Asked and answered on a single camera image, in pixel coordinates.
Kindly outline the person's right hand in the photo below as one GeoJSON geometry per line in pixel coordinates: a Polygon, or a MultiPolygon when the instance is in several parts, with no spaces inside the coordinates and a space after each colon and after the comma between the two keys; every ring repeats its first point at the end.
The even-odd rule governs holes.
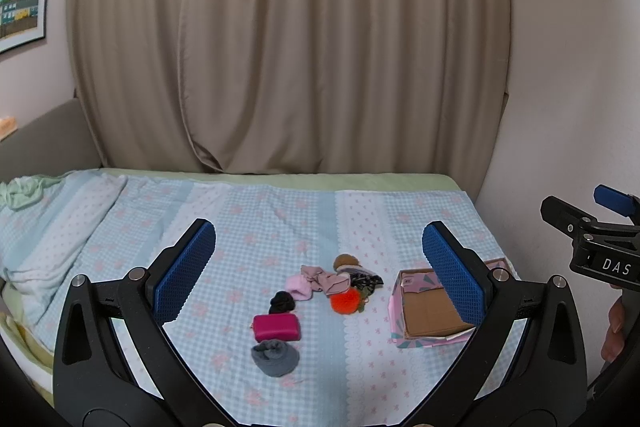
{"type": "Polygon", "coordinates": [[[608,310],[608,330],[601,348],[601,358],[605,362],[614,362],[623,351],[625,344],[624,324],[625,308],[622,298],[618,298],[608,310]]]}

